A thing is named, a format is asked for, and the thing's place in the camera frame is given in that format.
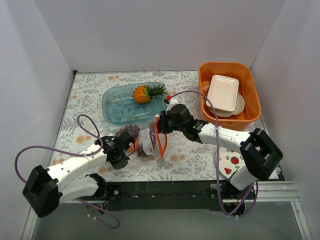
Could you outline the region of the purple fake grape bunch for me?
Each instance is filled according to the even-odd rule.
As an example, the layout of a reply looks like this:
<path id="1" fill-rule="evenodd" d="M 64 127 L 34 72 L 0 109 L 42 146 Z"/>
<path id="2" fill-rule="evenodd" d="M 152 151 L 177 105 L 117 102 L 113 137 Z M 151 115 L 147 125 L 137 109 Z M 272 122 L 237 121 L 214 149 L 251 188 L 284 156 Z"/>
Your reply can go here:
<path id="1" fill-rule="evenodd" d="M 135 142 L 138 141 L 139 146 L 134 153 L 139 157 L 147 158 L 156 154 L 157 137 L 155 122 L 144 124 L 143 126 L 137 124 L 125 125 L 115 133 L 115 136 L 118 137 L 123 132 L 128 132 L 134 138 Z"/>

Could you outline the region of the clear zip top bag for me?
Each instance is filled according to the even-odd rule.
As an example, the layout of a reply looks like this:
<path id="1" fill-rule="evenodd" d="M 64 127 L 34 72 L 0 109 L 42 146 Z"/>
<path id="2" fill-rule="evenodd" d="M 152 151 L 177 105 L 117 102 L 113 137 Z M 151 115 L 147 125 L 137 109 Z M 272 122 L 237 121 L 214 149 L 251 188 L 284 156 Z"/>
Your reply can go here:
<path id="1" fill-rule="evenodd" d="M 131 144 L 125 153 L 128 157 L 139 157 L 150 159 L 158 157 L 163 158 L 167 148 L 168 139 L 164 136 L 164 146 L 160 141 L 158 132 L 156 131 L 156 121 L 138 124 L 127 124 L 115 132 L 115 136 L 119 137 L 122 133 L 129 133 L 135 143 Z"/>

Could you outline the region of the fake pineapple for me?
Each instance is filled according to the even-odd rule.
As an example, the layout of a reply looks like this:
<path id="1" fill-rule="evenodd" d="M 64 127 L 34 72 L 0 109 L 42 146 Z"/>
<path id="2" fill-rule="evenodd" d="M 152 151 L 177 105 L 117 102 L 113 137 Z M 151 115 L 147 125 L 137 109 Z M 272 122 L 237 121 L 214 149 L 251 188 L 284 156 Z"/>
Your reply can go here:
<path id="1" fill-rule="evenodd" d="M 147 104 L 155 97 L 165 96 L 167 90 L 162 84 L 139 85 L 133 91 L 133 100 L 138 104 Z"/>

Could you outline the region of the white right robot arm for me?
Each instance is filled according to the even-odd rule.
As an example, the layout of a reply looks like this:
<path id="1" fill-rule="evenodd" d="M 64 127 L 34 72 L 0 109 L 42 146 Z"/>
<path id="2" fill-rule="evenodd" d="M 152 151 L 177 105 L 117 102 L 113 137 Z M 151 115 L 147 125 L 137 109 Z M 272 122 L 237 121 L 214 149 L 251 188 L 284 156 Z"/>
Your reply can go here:
<path id="1" fill-rule="evenodd" d="M 162 111 L 156 126 L 161 134 L 178 131 L 192 142 L 216 144 L 218 148 L 233 150 L 243 157 L 244 166 L 233 164 L 226 173 L 227 182 L 217 188 L 226 198 L 237 199 L 255 181 L 268 180 L 283 158 L 282 151 L 263 129 L 248 132 L 216 127 L 195 119 L 180 103 Z"/>

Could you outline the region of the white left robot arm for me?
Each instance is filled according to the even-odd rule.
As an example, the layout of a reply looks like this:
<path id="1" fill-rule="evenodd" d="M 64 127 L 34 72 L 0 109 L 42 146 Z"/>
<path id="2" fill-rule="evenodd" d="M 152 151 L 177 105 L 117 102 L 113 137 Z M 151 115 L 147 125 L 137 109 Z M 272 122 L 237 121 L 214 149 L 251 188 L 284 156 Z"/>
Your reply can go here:
<path id="1" fill-rule="evenodd" d="M 78 177 L 99 165 L 110 162 L 115 170 L 129 161 L 125 151 L 135 144 L 134 138 L 123 132 L 117 137 L 104 136 L 96 140 L 79 156 L 47 168 L 36 166 L 30 173 L 23 196 L 40 218 L 51 214 L 60 204 L 81 197 L 101 200 L 107 193 L 107 182 L 97 173 Z"/>

